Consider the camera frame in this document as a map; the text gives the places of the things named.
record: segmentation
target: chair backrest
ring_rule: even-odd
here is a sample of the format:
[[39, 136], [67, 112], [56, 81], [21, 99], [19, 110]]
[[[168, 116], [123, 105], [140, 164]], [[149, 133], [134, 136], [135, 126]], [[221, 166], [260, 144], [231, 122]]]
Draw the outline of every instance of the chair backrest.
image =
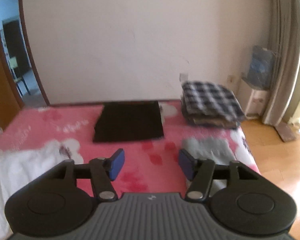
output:
[[9, 58], [9, 65], [11, 69], [17, 68], [18, 67], [17, 58], [16, 57]]

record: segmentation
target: plaid shirt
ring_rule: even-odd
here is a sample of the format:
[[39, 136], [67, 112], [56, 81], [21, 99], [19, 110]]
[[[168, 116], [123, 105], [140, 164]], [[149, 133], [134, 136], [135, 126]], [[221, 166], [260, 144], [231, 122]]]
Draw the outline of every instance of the plaid shirt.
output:
[[183, 96], [188, 114], [222, 116], [228, 121], [243, 121], [245, 115], [232, 91], [208, 82], [185, 82]]

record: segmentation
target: electrical outlet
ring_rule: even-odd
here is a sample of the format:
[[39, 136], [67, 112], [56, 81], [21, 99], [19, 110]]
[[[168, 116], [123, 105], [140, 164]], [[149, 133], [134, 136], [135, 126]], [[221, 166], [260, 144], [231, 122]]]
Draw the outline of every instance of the electrical outlet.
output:
[[189, 77], [188, 73], [180, 73], [180, 75], [179, 75], [179, 81], [181, 83], [184, 83], [184, 82], [188, 81], [188, 77]]
[[235, 80], [235, 76], [234, 75], [229, 75], [227, 78], [227, 83], [228, 84], [232, 84]]

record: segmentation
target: wooden floor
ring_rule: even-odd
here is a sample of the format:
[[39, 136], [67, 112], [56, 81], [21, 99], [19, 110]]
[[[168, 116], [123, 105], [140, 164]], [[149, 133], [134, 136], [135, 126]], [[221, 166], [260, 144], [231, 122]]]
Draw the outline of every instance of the wooden floor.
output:
[[242, 129], [261, 174], [296, 201], [297, 220], [290, 233], [300, 240], [300, 134], [296, 141], [283, 143], [274, 128], [260, 121], [245, 121]]

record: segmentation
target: gray ribbed panel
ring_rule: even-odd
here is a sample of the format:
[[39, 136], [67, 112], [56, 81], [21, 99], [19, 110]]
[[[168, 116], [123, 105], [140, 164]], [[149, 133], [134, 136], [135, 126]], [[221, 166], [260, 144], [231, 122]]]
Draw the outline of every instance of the gray ribbed panel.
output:
[[[33, 237], [15, 234], [11, 240]], [[63, 236], [42, 240], [258, 240], [218, 225], [201, 204], [185, 202], [178, 193], [126, 193], [99, 205], [88, 222]], [[262, 240], [293, 240], [287, 234]]]

